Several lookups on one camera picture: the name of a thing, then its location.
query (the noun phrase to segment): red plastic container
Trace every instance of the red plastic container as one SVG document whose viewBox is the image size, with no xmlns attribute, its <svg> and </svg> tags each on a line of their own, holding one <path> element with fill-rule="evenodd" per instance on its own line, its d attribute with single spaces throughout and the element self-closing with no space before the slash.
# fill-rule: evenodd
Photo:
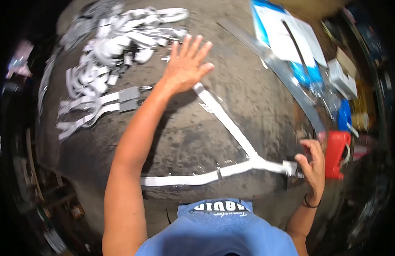
<svg viewBox="0 0 395 256">
<path fill-rule="evenodd" d="M 343 179 L 340 172 L 340 161 L 345 144 L 350 145 L 351 135 L 347 131 L 329 131 L 327 140 L 327 150 L 325 157 L 325 173 L 329 179 Z"/>
</svg>

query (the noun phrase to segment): hand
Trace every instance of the hand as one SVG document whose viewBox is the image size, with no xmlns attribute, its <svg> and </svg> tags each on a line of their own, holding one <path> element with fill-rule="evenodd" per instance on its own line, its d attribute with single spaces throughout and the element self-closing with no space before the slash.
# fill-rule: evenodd
<svg viewBox="0 0 395 256">
<path fill-rule="evenodd" d="M 178 52 L 179 43 L 175 41 L 172 44 L 169 64 L 157 84 L 170 96 L 189 90 L 215 67 L 211 63 L 201 65 L 212 48 L 212 43 L 206 42 L 198 51 L 202 39 L 203 37 L 198 35 L 189 47 L 192 36 L 187 35 L 180 52 Z"/>
<path fill-rule="evenodd" d="M 294 159 L 302 167 L 306 181 L 312 189 L 313 194 L 308 197 L 310 203 L 313 201 L 318 204 L 323 195 L 325 183 L 324 154 L 320 142 L 316 140 L 300 140 L 300 144 L 305 150 L 310 151 L 313 160 L 309 163 L 303 154 L 297 154 Z"/>
</svg>

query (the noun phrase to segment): blue t-shirt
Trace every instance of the blue t-shirt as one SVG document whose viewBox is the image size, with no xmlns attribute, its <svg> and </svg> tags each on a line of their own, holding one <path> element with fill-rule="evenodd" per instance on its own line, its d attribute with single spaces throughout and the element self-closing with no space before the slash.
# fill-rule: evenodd
<svg viewBox="0 0 395 256">
<path fill-rule="evenodd" d="M 146 240 L 136 255 L 298 255 L 286 232 L 252 212 L 251 202 L 238 199 L 181 205 L 178 218 Z"/>
</svg>

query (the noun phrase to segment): person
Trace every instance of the person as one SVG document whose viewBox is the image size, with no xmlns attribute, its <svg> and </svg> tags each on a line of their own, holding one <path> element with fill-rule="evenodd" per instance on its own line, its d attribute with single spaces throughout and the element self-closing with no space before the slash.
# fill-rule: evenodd
<svg viewBox="0 0 395 256">
<path fill-rule="evenodd" d="M 204 200 L 181 205 L 178 218 L 163 231 L 147 237 L 141 170 L 161 116 L 177 93 L 190 90 L 214 65 L 201 64 L 212 43 L 200 49 L 202 36 L 182 48 L 174 42 L 162 79 L 130 121 L 116 147 L 104 199 L 103 255 L 307 255 L 306 237 L 324 190 L 324 156 L 318 141 L 302 140 L 312 161 L 298 154 L 311 189 L 290 217 L 286 231 L 253 214 L 251 202 L 237 199 Z"/>
</svg>

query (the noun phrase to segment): bracelet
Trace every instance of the bracelet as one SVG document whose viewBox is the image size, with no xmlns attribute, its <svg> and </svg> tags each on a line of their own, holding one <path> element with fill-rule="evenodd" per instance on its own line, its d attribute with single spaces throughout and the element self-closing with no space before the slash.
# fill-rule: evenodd
<svg viewBox="0 0 395 256">
<path fill-rule="evenodd" d="M 309 204 L 307 203 L 306 197 L 307 197 L 307 194 L 304 195 L 304 202 L 306 202 L 306 205 L 307 205 L 308 208 L 317 208 L 317 207 L 320 205 L 320 203 L 321 203 L 321 200 L 320 200 L 320 202 L 318 203 L 317 206 L 311 206 L 311 205 L 309 205 Z"/>
</svg>

